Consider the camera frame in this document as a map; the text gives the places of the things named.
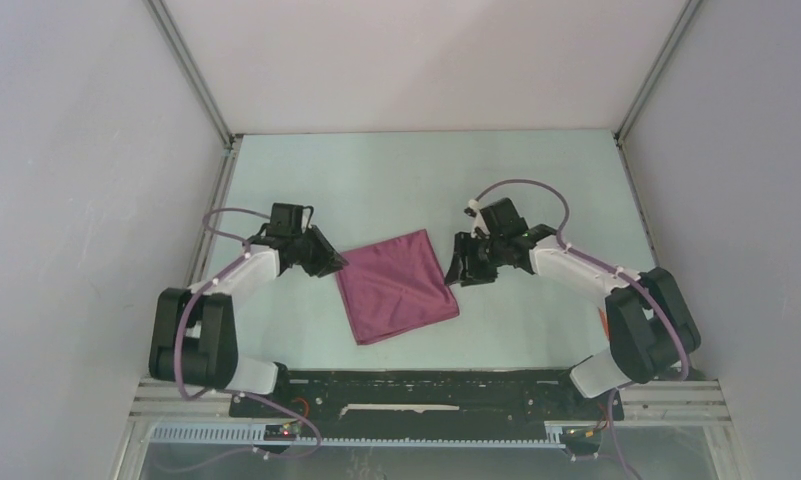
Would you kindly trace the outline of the maroon satin cloth napkin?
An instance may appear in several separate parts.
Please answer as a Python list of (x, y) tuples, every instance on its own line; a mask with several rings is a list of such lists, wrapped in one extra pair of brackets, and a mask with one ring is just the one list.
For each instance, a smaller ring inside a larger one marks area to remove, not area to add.
[(420, 229), (349, 250), (336, 281), (357, 345), (372, 345), (456, 318), (428, 232)]

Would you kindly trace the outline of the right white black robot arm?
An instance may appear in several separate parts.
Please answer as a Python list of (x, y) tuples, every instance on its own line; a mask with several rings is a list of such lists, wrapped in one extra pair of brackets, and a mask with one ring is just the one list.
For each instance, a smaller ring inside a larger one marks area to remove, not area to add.
[(531, 227), (509, 198), (487, 206), (469, 201), (468, 232), (454, 236), (448, 286), (490, 284), (510, 266), (556, 280), (594, 303), (606, 318), (608, 347), (571, 367), (557, 392), (561, 411), (582, 418), (598, 396), (628, 384), (646, 384), (673, 365), (686, 368), (701, 343), (673, 275), (611, 266), (567, 243), (559, 230)]

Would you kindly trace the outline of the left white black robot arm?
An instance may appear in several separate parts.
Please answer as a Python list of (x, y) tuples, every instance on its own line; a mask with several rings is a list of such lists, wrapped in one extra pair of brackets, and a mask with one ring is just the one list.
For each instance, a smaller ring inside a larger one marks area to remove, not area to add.
[(258, 289), (293, 267), (322, 278), (341, 271), (346, 261), (312, 222), (311, 206), (275, 203), (264, 224), (241, 237), (238, 255), (207, 280), (167, 288), (157, 299), (149, 374), (180, 387), (254, 393), (268, 416), (280, 416), (292, 403), (281, 382), (285, 366), (240, 352), (236, 313)]

